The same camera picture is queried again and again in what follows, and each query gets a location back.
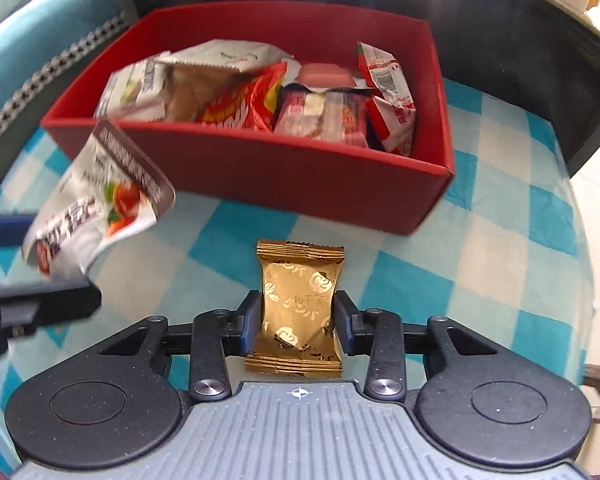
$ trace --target blue checkered tablecloth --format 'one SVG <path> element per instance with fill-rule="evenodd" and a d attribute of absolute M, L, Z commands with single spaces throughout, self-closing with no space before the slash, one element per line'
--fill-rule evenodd
<path fill-rule="evenodd" d="M 261 287 L 258 238 L 343 245 L 339 281 L 360 308 L 404 321 L 446 315 L 571 381 L 579 382 L 592 319 L 589 254 L 551 124 L 474 89 L 446 81 L 457 176 L 410 237 L 181 192 L 157 226 L 120 242 L 90 276 L 104 304 L 90 320 L 13 342 L 0 360 L 0 467 L 18 459 L 2 410 L 27 378 L 151 314 L 189 322 L 235 308 Z M 36 210 L 69 161 L 39 129 L 0 188 L 0 210 Z M 0 283 L 37 280 L 16 248 L 0 249 Z M 422 360 L 407 359 L 410 387 Z M 232 382 L 244 376 L 229 359 Z M 361 378 L 364 358 L 345 362 Z M 187 361 L 171 381 L 184 387 Z"/>

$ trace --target red cardboard box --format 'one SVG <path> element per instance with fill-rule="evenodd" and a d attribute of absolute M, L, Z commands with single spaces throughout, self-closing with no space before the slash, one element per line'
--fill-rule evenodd
<path fill-rule="evenodd" d="M 111 72 L 213 38 L 272 43 L 301 62 L 358 65 L 357 42 L 394 54 L 415 101 L 411 157 L 195 123 L 120 121 L 176 189 L 410 234 L 454 175 L 438 56 L 429 29 L 376 10 L 309 2 L 219 2 L 156 10 L 100 54 L 42 121 L 74 157 Z"/>

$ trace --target snack package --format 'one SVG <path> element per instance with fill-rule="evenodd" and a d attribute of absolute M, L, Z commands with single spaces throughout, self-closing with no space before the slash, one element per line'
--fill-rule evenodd
<path fill-rule="evenodd" d="M 169 69 L 156 62 L 158 56 L 111 74 L 93 116 L 127 121 L 163 120 L 169 99 L 166 88 Z"/>
<path fill-rule="evenodd" d="M 278 89 L 285 71 L 286 62 L 264 67 L 253 80 L 230 88 L 207 104 L 199 121 L 227 128 L 253 128 L 271 132 Z"/>
<path fill-rule="evenodd" d="M 368 98 L 349 92 L 286 94 L 275 133 L 339 142 L 368 148 L 365 102 Z"/>
<path fill-rule="evenodd" d="M 347 89 L 351 91 L 371 90 L 362 74 L 353 73 L 332 63 L 298 63 L 295 59 L 285 59 L 287 69 L 282 87 L 300 86 L 311 92 Z"/>
<path fill-rule="evenodd" d="M 104 249 L 151 227 L 174 200 L 160 169 L 100 121 L 29 227 L 22 256 L 53 277 L 86 274 Z"/>
<path fill-rule="evenodd" d="M 166 119 L 198 120 L 213 99 L 283 57 L 289 54 L 276 46 L 237 40 L 211 40 L 162 54 L 158 61 L 173 70 Z"/>
<path fill-rule="evenodd" d="M 309 378 L 342 374 L 331 298 L 344 248 L 259 240 L 264 314 L 247 370 Z"/>
<path fill-rule="evenodd" d="M 358 64 L 369 86 L 382 94 L 366 103 L 378 138 L 389 153 L 409 155 L 416 107 L 400 64 L 392 54 L 365 43 L 358 43 Z"/>
<path fill-rule="evenodd" d="M 206 66 L 173 66 L 166 120 L 196 121 L 209 101 L 250 78 Z"/>
<path fill-rule="evenodd" d="M 280 62 L 289 54 L 268 43 L 211 40 L 178 52 L 162 54 L 161 63 L 173 66 L 206 66 L 228 72 L 255 72 Z"/>

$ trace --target gold snack wrapper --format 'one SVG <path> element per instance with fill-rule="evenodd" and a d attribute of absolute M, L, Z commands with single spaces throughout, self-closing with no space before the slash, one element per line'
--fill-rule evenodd
<path fill-rule="evenodd" d="M 264 314 L 247 370 L 308 378 L 342 375 L 331 298 L 343 247 L 258 241 Z"/>

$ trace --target black-and-white trim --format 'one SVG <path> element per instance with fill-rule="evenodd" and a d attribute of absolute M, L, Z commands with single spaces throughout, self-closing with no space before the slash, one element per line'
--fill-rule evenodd
<path fill-rule="evenodd" d="M 49 85 L 62 72 L 83 59 L 87 54 L 105 41 L 116 36 L 127 27 L 123 14 L 119 14 L 85 37 L 64 49 L 40 70 L 34 73 L 16 90 L 0 109 L 0 136 L 13 123 L 22 109 L 29 104 L 40 91 Z"/>

